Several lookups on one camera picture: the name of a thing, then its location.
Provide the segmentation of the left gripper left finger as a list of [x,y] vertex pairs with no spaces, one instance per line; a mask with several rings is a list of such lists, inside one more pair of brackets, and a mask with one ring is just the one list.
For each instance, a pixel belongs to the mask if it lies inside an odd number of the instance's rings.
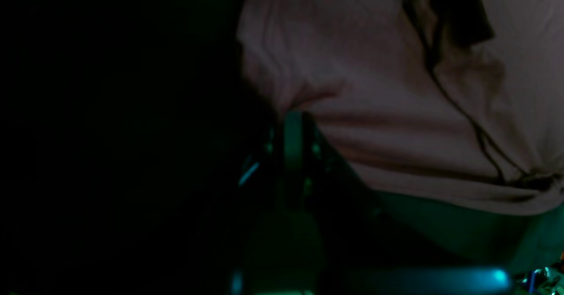
[[269,126],[237,180],[237,259],[231,295],[293,291],[293,115]]

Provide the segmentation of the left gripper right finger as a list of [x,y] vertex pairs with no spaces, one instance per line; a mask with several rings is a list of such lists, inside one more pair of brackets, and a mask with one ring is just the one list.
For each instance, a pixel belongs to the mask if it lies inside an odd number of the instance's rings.
[[345,158],[330,145],[309,113],[293,113],[293,143],[301,144],[304,204],[322,235],[327,266],[321,295],[380,295],[378,269],[383,245],[377,223],[381,202]]

